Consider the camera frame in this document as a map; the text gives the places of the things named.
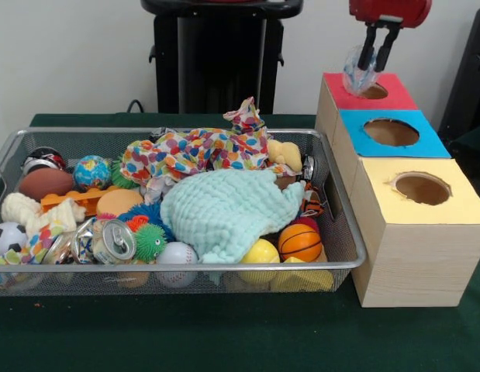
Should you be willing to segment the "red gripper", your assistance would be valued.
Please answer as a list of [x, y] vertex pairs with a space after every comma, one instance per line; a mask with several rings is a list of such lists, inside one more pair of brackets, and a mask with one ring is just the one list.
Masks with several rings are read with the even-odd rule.
[[[374, 53], [377, 22], [392, 22], [402, 28], [414, 29], [420, 26], [429, 15], [432, 0], [350, 0], [349, 12], [356, 20], [365, 22], [366, 38], [357, 62], [360, 70], [367, 70]], [[390, 28], [383, 44], [379, 48], [375, 72], [385, 69], [393, 43], [399, 35], [400, 28]]]

